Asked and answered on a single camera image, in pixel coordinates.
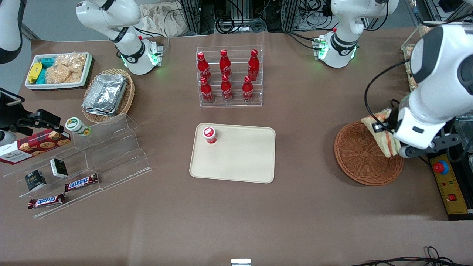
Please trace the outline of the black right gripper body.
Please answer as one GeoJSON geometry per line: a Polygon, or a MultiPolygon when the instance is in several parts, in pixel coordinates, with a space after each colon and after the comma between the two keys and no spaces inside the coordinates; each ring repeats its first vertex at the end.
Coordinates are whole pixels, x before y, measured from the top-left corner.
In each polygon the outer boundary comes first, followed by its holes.
{"type": "Polygon", "coordinates": [[[25,98],[2,88],[0,90],[0,128],[3,131],[32,134],[34,121],[30,117],[32,113],[22,105],[25,98]]]}

